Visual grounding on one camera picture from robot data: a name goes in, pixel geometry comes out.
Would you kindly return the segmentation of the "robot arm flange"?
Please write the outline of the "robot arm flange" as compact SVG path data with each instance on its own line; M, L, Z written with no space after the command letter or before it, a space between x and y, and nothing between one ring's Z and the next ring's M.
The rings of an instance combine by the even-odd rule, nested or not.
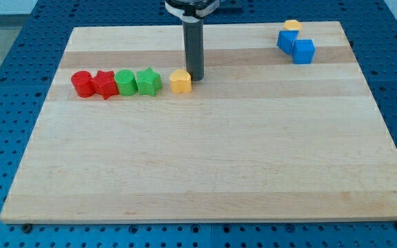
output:
M213 13L220 4L220 0L165 0L165 9L178 18L202 19Z

